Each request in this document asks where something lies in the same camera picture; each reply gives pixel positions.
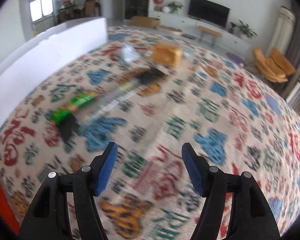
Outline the green biscuit roll pack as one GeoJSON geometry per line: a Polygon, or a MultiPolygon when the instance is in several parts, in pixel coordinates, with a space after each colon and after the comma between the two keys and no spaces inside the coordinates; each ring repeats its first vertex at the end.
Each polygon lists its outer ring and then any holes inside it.
{"type": "Polygon", "coordinates": [[[52,112],[49,121],[53,125],[59,125],[70,115],[74,114],[80,108],[93,102],[98,97],[98,92],[95,90],[87,90],[79,93],[62,107],[59,107],[52,112]]]}

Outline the clear black-ended snack tube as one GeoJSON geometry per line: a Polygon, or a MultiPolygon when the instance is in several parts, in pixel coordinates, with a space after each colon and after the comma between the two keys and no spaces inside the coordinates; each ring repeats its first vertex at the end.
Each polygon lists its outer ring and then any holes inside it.
{"type": "Polygon", "coordinates": [[[61,139],[67,143],[72,134],[80,128],[84,129],[105,115],[116,105],[127,100],[131,96],[149,88],[151,85],[163,80],[165,73],[157,68],[137,69],[134,72],[128,72],[122,81],[119,81],[115,87],[107,92],[98,92],[98,97],[91,103],[80,108],[74,114],[70,115],[59,125],[55,125],[60,133],[61,139]]]}

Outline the white blue snack pouch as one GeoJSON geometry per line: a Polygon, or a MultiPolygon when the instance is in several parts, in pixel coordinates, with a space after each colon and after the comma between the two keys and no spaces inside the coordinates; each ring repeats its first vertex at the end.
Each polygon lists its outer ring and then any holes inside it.
{"type": "Polygon", "coordinates": [[[136,49],[130,45],[124,43],[120,53],[119,53],[119,59],[124,64],[131,64],[132,62],[138,60],[141,57],[141,55],[136,51],[136,49]]]}

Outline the bagged bread loaf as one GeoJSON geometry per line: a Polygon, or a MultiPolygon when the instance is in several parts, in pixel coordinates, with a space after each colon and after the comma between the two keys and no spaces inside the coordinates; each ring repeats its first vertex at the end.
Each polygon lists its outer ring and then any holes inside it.
{"type": "Polygon", "coordinates": [[[174,41],[160,41],[151,47],[151,59],[163,66],[179,66],[182,56],[182,47],[174,41]]]}

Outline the orange lounge chair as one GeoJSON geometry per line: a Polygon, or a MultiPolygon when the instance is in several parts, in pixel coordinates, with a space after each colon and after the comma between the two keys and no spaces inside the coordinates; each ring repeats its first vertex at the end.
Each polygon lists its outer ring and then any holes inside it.
{"type": "Polygon", "coordinates": [[[259,72],[270,82],[285,83],[296,69],[276,48],[272,48],[269,57],[265,57],[260,47],[253,49],[253,57],[259,72]]]}

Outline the patterned woven tablecloth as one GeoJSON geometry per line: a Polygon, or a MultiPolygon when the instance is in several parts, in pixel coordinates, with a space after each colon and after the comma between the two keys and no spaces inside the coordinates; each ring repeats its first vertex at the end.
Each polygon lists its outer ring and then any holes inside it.
{"type": "Polygon", "coordinates": [[[189,239],[203,198],[181,158],[189,142],[222,171],[250,172],[284,233],[300,214],[300,116],[240,66],[180,41],[191,57],[180,66],[141,58],[129,66],[119,51],[145,53],[169,36],[108,28],[109,40],[55,72],[9,111],[0,128],[0,181],[22,220],[51,171],[68,174],[118,145],[106,190],[96,199],[109,239],[189,239]],[[85,90],[107,92],[152,68],[163,78],[121,102],[63,142],[50,116],[85,90]]]}

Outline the white foam board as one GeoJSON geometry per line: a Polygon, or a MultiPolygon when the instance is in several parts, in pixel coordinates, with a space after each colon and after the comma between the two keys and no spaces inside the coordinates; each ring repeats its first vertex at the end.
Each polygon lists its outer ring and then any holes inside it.
{"type": "Polygon", "coordinates": [[[107,40],[106,18],[81,18],[50,28],[14,51],[0,64],[0,127],[45,79],[107,40]]]}

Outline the white standing air conditioner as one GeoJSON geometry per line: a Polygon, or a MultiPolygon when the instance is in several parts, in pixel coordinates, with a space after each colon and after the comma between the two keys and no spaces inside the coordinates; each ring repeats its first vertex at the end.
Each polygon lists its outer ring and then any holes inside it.
{"type": "Polygon", "coordinates": [[[296,17],[293,12],[286,7],[281,7],[266,56],[269,56],[274,48],[276,48],[281,54],[285,55],[292,39],[295,22],[296,17]]]}

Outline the green potted plant right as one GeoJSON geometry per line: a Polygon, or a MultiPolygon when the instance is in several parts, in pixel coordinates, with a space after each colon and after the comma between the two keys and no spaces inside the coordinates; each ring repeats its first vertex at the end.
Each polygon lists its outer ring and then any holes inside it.
{"type": "Polygon", "coordinates": [[[252,39],[257,37],[257,33],[249,27],[249,24],[244,23],[239,20],[239,25],[237,25],[242,35],[245,35],[247,38],[252,39]]]}

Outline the green potted plant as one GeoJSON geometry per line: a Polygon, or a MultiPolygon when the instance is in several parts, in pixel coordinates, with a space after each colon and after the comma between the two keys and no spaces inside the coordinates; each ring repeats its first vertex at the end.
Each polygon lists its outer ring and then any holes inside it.
{"type": "Polygon", "coordinates": [[[247,38],[252,39],[257,37],[257,33],[249,27],[249,24],[244,23],[239,20],[239,25],[237,25],[242,35],[245,35],[247,38]]]}
{"type": "Polygon", "coordinates": [[[178,2],[178,1],[171,1],[169,4],[168,4],[168,7],[170,8],[171,10],[171,13],[172,14],[177,14],[178,11],[180,9],[182,9],[184,6],[181,2],[178,2]]]}

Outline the white TV cabinet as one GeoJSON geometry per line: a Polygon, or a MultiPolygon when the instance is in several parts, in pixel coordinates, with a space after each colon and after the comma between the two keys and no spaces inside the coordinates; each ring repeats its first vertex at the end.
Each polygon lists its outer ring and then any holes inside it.
{"type": "Polygon", "coordinates": [[[148,16],[159,19],[161,25],[180,29],[183,34],[194,36],[200,41],[214,43],[215,46],[226,52],[248,56],[252,51],[252,47],[248,42],[203,21],[158,11],[150,11],[148,16]]]}

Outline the black flat television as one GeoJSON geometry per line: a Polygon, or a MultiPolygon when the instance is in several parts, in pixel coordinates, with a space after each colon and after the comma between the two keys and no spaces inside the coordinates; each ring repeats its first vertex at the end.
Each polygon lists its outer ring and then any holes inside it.
{"type": "Polygon", "coordinates": [[[230,9],[207,0],[190,0],[188,15],[226,27],[230,9]]]}

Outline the cardboard box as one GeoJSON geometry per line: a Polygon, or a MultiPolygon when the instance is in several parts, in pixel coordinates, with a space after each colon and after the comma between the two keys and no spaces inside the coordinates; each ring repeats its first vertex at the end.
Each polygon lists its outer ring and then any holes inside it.
{"type": "Polygon", "coordinates": [[[130,25],[142,28],[155,29],[160,25],[160,19],[145,16],[133,16],[130,25]]]}

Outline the green potted plant left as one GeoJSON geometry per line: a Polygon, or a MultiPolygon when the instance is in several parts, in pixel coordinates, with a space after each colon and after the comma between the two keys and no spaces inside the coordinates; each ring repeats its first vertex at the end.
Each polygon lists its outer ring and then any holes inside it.
{"type": "Polygon", "coordinates": [[[178,11],[180,9],[182,9],[184,6],[181,2],[178,2],[178,1],[171,1],[169,4],[168,4],[168,7],[170,8],[171,10],[171,13],[172,14],[177,14],[178,11]]]}

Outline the red flower arrangement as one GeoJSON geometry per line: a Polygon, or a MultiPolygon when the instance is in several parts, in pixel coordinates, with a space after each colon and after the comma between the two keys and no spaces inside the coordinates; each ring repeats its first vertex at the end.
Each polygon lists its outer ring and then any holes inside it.
{"type": "Polygon", "coordinates": [[[161,11],[162,10],[162,4],[165,0],[152,0],[154,4],[154,11],[161,11]]]}

